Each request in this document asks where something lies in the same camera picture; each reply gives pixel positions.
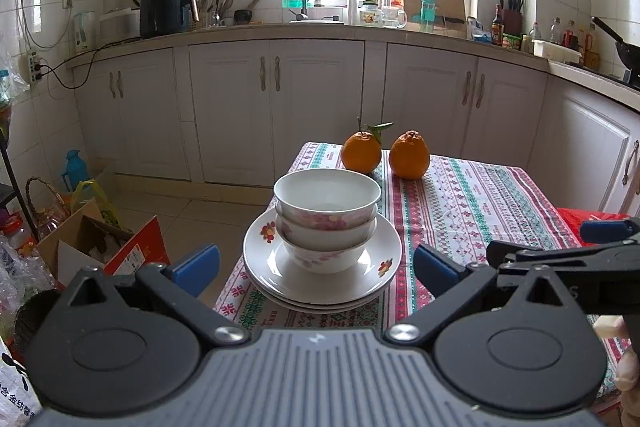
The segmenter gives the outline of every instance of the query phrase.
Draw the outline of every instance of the floral bowl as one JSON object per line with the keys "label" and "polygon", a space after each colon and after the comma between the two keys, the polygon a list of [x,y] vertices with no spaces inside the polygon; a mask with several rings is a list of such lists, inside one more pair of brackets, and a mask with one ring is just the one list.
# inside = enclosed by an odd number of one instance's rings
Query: floral bowl
{"label": "floral bowl", "polygon": [[348,230],[378,213],[380,186],[373,179],[344,169],[290,172],[273,186],[281,214],[315,230]]}
{"label": "floral bowl", "polygon": [[348,267],[357,263],[358,259],[367,246],[367,241],[373,237],[375,230],[372,230],[369,237],[356,247],[348,250],[335,250],[321,252],[316,250],[307,250],[300,248],[287,241],[284,230],[276,224],[276,231],[284,243],[290,258],[305,270],[314,273],[337,273],[346,270]]}
{"label": "floral bowl", "polygon": [[316,251],[336,251],[353,248],[376,231],[378,224],[374,217],[364,225],[346,230],[316,230],[301,227],[282,215],[280,202],[276,203],[276,227],[281,236],[300,248]]}

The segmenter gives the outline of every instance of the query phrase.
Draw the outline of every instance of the white plate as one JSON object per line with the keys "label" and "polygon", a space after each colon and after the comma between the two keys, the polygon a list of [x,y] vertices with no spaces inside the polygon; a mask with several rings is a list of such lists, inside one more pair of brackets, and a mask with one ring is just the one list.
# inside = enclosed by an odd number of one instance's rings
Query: white plate
{"label": "white plate", "polygon": [[371,302],[373,299],[375,299],[379,295],[382,295],[382,293],[386,290],[389,284],[391,284],[391,279],[389,279],[387,284],[382,286],[382,288],[379,288],[375,293],[373,293],[372,295],[368,295],[363,299],[358,299],[356,301],[345,302],[342,304],[331,304],[331,305],[322,305],[322,304],[306,304],[305,305],[299,302],[292,301],[290,299],[286,299],[284,297],[276,297],[275,295],[272,295],[269,289],[265,288],[260,284],[258,280],[255,280],[253,277],[251,277],[251,274],[249,274],[249,279],[251,279],[251,281],[258,288],[258,290],[260,290],[265,295],[269,294],[268,296],[273,297],[272,300],[277,301],[277,304],[279,304],[280,306],[284,306],[284,307],[294,306],[300,309],[304,309],[305,312],[313,311],[316,313],[329,313],[329,312],[338,313],[341,311],[353,310],[354,308],[358,308],[368,302]]}
{"label": "white plate", "polygon": [[332,315],[335,313],[344,313],[344,312],[354,310],[356,308],[359,308],[360,306],[364,306],[365,304],[375,300],[377,297],[381,296],[386,290],[386,286],[384,286],[383,288],[380,288],[377,292],[375,292],[373,295],[369,295],[368,297],[365,297],[364,299],[360,299],[359,301],[353,301],[352,303],[345,305],[343,307],[323,308],[323,309],[305,308],[302,304],[295,304],[295,303],[278,299],[275,295],[272,295],[266,288],[261,287],[260,283],[258,283],[257,280],[251,277],[251,274],[249,274],[249,279],[251,279],[252,282],[255,284],[255,286],[258,288],[258,290],[274,304],[277,304],[278,306],[282,306],[283,308],[287,308],[289,310],[293,310],[295,312],[309,313],[312,315]]}
{"label": "white plate", "polygon": [[275,229],[276,211],[267,210],[244,236],[242,257],[251,276],[278,298],[302,305],[341,305],[365,298],[393,279],[402,256],[394,226],[378,214],[378,227],[358,262],[338,273],[319,274],[298,266]]}

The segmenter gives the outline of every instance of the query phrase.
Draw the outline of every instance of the power strip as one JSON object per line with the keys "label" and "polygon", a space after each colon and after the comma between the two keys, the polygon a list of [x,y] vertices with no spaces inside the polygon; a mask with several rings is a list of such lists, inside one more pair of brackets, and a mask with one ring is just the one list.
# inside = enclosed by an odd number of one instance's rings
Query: power strip
{"label": "power strip", "polygon": [[28,84],[37,84],[42,79],[40,73],[40,57],[36,51],[28,49],[26,53],[20,55],[20,61],[18,68],[20,70],[20,76]]}

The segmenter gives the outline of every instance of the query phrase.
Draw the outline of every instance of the human hand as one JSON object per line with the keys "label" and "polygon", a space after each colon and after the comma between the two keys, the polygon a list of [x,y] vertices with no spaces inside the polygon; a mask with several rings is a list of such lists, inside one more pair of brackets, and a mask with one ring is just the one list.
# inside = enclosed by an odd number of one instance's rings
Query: human hand
{"label": "human hand", "polygon": [[[628,339],[624,318],[615,315],[601,315],[593,325],[593,330],[601,339],[619,337]],[[640,361],[632,346],[626,348],[618,362],[614,383],[619,391],[622,406],[622,426],[640,427]]]}

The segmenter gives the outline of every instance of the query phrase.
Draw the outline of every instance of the metal screw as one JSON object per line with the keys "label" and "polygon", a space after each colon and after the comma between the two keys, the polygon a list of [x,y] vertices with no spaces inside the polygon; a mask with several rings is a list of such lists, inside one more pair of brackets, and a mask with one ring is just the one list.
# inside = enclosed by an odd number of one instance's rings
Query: metal screw
{"label": "metal screw", "polygon": [[389,329],[389,336],[398,342],[410,342],[420,336],[420,330],[412,324],[394,324]]}
{"label": "metal screw", "polygon": [[223,326],[216,328],[213,336],[225,344],[237,344],[245,340],[246,333],[244,333],[244,330],[236,328],[235,326]]}

